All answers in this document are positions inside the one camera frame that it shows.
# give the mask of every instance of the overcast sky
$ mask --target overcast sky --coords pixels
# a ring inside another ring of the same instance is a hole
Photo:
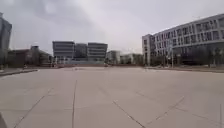
[[[13,25],[11,49],[53,40],[102,42],[109,50],[141,53],[141,37],[224,13],[224,0],[0,0]]]

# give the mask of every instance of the stone tile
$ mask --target stone tile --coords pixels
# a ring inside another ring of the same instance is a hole
[[[220,104],[224,115],[224,94],[197,91],[186,97],[177,108],[220,122]]]
[[[7,128],[14,128],[17,123],[25,116],[27,111],[0,111],[7,125]]]
[[[168,107],[144,97],[118,101],[117,104],[143,126],[168,111]]]
[[[141,128],[113,105],[75,109],[75,128]]]
[[[45,96],[35,107],[38,110],[73,109],[73,97],[62,95]]]
[[[19,95],[6,102],[0,102],[0,110],[30,110],[42,95]]]
[[[18,128],[71,128],[72,110],[32,111]]]
[[[203,118],[175,109],[148,124],[146,128],[219,128],[219,126]]]
[[[98,87],[89,84],[78,84],[75,95],[75,108],[112,104],[110,98]]]

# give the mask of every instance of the window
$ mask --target window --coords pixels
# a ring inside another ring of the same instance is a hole
[[[183,38],[180,38],[180,42],[181,42],[181,44],[184,44],[184,42],[183,42]]]
[[[210,21],[210,26],[211,26],[212,29],[214,29],[214,25],[213,25],[212,21]]]
[[[202,23],[202,27],[204,31],[210,30],[209,22]]]
[[[166,48],[166,41],[164,41],[163,43],[164,43],[163,46]]]
[[[181,44],[181,41],[180,41],[180,38],[178,38],[178,45],[180,45]]]
[[[176,31],[175,30],[173,31],[173,36],[176,37]]]
[[[178,36],[182,36],[181,29],[178,29],[178,30],[177,30],[177,35],[178,35]]]
[[[189,29],[189,33],[192,33],[191,26],[189,26],[188,29]]]
[[[201,31],[202,31],[202,29],[201,29],[201,24],[197,24],[197,25],[196,25],[196,28],[197,28],[197,31],[198,31],[198,32],[201,32]]]
[[[224,39],[224,30],[221,31],[222,39]]]
[[[212,35],[213,35],[213,40],[219,40],[219,32],[218,31],[213,31]]]
[[[184,44],[189,44],[190,43],[190,38],[189,36],[184,37]]]
[[[217,28],[217,27],[218,27],[217,22],[216,20],[214,20],[214,28]]]
[[[219,19],[220,27],[224,27],[224,18]]]
[[[176,46],[176,45],[177,45],[177,40],[173,39],[173,46]]]
[[[192,25],[192,32],[195,33],[195,27]]]
[[[147,45],[147,40],[144,40],[144,45]]]
[[[187,35],[189,33],[188,28],[183,28],[182,31],[183,35]]]
[[[198,42],[201,42],[201,35],[198,34],[197,36],[198,36]]]
[[[196,35],[191,35],[191,43],[195,43],[196,42]]]
[[[212,40],[212,33],[206,32],[205,33],[205,41],[211,41]]]

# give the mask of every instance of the building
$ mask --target building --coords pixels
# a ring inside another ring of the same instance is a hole
[[[223,63],[224,14],[143,36],[142,47],[148,64],[152,64],[153,56],[184,64]]]
[[[142,54],[123,54],[120,56],[121,64],[128,64],[128,65],[143,65],[143,56]]]
[[[0,13],[0,65],[7,60],[12,25]]]
[[[120,51],[111,50],[107,52],[106,58],[110,64],[120,64]]]
[[[144,64],[150,64],[156,55],[155,38],[153,35],[145,35],[142,37],[142,53]]]
[[[75,43],[73,41],[53,41],[54,58],[59,61],[74,59]]]
[[[75,60],[87,60],[87,44],[75,44]]]
[[[30,49],[9,50],[7,62],[10,67],[51,66],[52,60],[52,55],[39,50],[38,46],[31,46]]]
[[[88,60],[104,61],[107,53],[107,44],[88,43]]]

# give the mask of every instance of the gray building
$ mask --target gray building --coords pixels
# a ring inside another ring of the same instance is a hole
[[[87,60],[87,44],[75,44],[75,60]]]
[[[221,61],[224,53],[224,14],[143,36],[142,48],[144,60],[149,64],[153,56],[181,58],[182,62],[199,64]]]
[[[107,52],[106,58],[110,64],[119,64],[121,60],[120,51],[111,50]]]
[[[104,61],[107,53],[107,44],[103,43],[88,43],[88,60]]]
[[[75,56],[73,41],[53,41],[54,58],[57,60],[72,60]]]
[[[0,64],[6,61],[9,49],[12,25],[0,13]]]

